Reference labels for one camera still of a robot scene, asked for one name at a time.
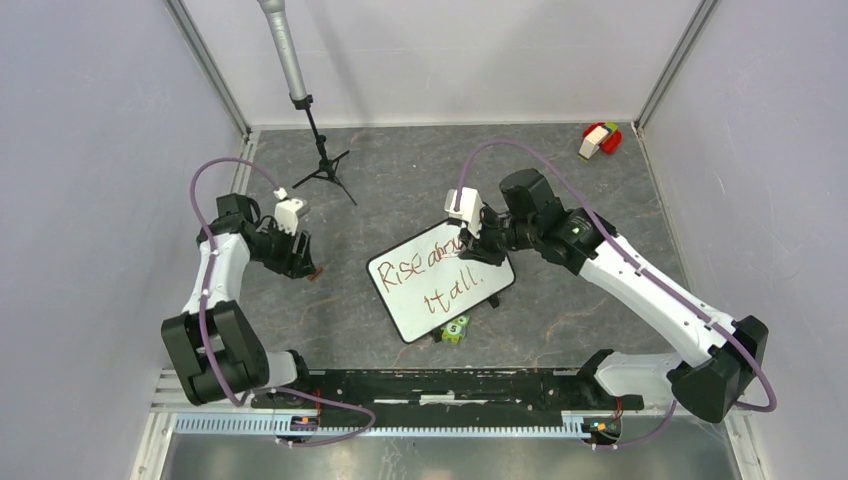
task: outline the robotic arm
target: robotic arm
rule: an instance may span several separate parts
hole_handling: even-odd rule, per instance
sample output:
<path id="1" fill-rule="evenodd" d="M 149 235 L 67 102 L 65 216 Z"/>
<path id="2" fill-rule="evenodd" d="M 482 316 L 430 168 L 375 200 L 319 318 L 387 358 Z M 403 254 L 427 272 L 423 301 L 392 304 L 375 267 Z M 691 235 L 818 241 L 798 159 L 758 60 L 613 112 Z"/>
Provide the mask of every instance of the robotic arm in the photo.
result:
<path id="1" fill-rule="evenodd" d="M 299 357 L 279 354 L 269 362 L 265 349 L 238 305 L 244 269 L 250 261 L 289 278 L 315 273 L 310 254 L 311 237 L 298 232 L 298 223 L 309 207 L 291 198 L 284 189 L 274 192 L 279 202 L 274 215 L 259 218 L 259 205 L 250 197 L 230 194 L 217 199 L 218 218 L 209 226 L 216 250 L 210 249 L 206 234 L 197 237 L 200 269 L 194 290 L 183 312 L 162 323 L 162 339 L 186 397 L 194 405 L 225 397 L 210 368 L 199 328 L 200 299 L 208 295 L 205 317 L 209 335 L 218 336 L 215 358 L 233 391 L 261 387 L 269 382 L 286 385 L 297 378 Z M 210 255 L 216 255 L 210 280 L 204 282 Z M 204 291 L 203 285 L 209 285 Z"/>
<path id="2" fill-rule="evenodd" d="M 508 211 L 497 213 L 479 193 L 463 188 L 459 210 L 456 191 L 448 192 L 445 210 L 461 227 L 465 250 L 460 258 L 500 265 L 509 251 L 538 251 L 542 258 L 565 267 L 614 295 L 660 333 L 677 355 L 622 355 L 599 352 L 595 378 L 613 396 L 668 390 L 694 415 L 720 422 L 755 377 L 754 372 L 726 339 L 712 328 L 721 325 L 761 362 L 767 327 L 753 316 L 735 320 L 701 301 L 659 272 L 600 218 L 615 238 L 610 244 L 583 208 L 566 210 L 547 180 L 535 169 L 515 172 L 500 183 Z M 636 268 L 621 251 L 638 260 Z M 650 274 L 709 316 L 709 322 L 673 298 L 648 278 Z"/>

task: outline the white wall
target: white wall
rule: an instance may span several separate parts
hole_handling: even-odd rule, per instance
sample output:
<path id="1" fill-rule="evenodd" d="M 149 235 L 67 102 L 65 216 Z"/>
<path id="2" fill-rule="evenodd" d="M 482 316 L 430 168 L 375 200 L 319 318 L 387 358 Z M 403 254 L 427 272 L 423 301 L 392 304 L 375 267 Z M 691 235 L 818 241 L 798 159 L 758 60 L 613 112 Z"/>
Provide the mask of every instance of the white wall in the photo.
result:
<path id="1" fill-rule="evenodd" d="M 304 125 L 255 0 L 184 0 L 253 125 Z M 633 119 L 697 0 L 289 0 L 322 125 Z"/>
<path id="2" fill-rule="evenodd" d="M 845 478 L 846 3 L 722 2 L 646 142 L 695 291 L 771 329 L 772 478 Z"/>
<path id="3" fill-rule="evenodd" d="M 0 478 L 127 478 L 239 138 L 160 1 L 4 2 L 0 72 Z"/>

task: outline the white board with black border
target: white board with black border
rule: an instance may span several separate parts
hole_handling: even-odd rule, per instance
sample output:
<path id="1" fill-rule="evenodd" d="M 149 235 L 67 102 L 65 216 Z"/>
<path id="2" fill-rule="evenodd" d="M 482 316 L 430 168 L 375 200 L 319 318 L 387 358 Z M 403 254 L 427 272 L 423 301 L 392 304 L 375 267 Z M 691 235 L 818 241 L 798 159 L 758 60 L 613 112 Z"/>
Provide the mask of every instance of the white board with black border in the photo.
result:
<path id="1" fill-rule="evenodd" d="M 515 282 L 509 257 L 497 267 L 451 256 L 459 231 L 443 221 L 368 261 L 368 276 L 406 343 Z"/>

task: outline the black tripod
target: black tripod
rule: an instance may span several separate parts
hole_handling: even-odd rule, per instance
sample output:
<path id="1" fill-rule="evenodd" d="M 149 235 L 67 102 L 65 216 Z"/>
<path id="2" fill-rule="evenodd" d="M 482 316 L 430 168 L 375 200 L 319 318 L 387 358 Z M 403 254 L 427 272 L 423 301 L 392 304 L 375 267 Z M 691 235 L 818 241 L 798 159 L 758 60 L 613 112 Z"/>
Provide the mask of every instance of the black tripod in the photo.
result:
<path id="1" fill-rule="evenodd" d="M 316 178 L 318 180 L 324 180 L 326 182 L 335 183 L 336 185 L 342 187 L 342 190 L 347 194 L 347 197 L 350 198 L 350 201 L 353 202 L 354 205 L 358 205 L 356 200 L 353 199 L 353 196 L 350 192 L 347 191 L 344 184 L 342 183 L 339 176 L 336 175 L 336 170 L 339 169 L 339 161 L 344 158 L 350 150 L 345 150 L 338 157 L 330 160 L 327 157 L 327 149 L 324 147 L 324 143 L 327 141 L 327 137 L 318 133 L 318 127 L 315 126 L 315 120 L 312 118 L 312 110 L 309 108 L 309 104 L 312 103 L 312 95 L 308 95 L 305 99 L 305 102 L 294 102 L 295 108 L 298 110 L 306 110 L 306 116 L 309 118 L 309 126 L 312 127 L 312 134 L 315 136 L 315 146 L 318 147 L 318 155 L 321 158 L 318 160 L 318 169 L 314 172 L 310 173 L 306 177 L 304 177 L 299 182 L 295 183 L 292 188 L 297 188 L 310 178 Z M 301 105 L 305 103 L 306 107 L 301 108 Z"/>
<path id="2" fill-rule="evenodd" d="M 291 98 L 294 108 L 297 110 L 306 110 L 306 116 L 309 117 L 309 126 L 312 127 L 312 134 L 315 135 L 315 146 L 318 147 L 318 155 L 321 156 L 318 160 L 318 170 L 315 170 L 303 180 L 295 183 L 293 188 L 303 185 L 310 178 L 317 178 L 318 180 L 335 183 L 342 187 L 342 190 L 345 191 L 350 201 L 356 205 L 356 200 L 353 199 L 353 196 L 347 191 L 342 181 L 339 180 L 338 175 L 336 175 L 336 170 L 339 169 L 339 160 L 350 153 L 350 150 L 330 160 L 327 157 L 327 149 L 324 147 L 327 137 L 318 133 L 315 120 L 312 119 L 312 112 L 309 110 L 309 106 L 312 104 L 312 95 L 306 93 L 306 86 L 303 84 L 303 75 L 300 73 L 297 52 L 294 49 L 294 42 L 289 31 L 289 22 L 286 19 L 285 0 L 259 0 L 259 5 L 262 7 L 262 11 L 268 19 L 268 25 L 271 27 L 274 45 L 277 47 L 280 64 L 283 67 L 283 73 L 286 75 L 286 83 L 289 86 L 289 98 Z"/>

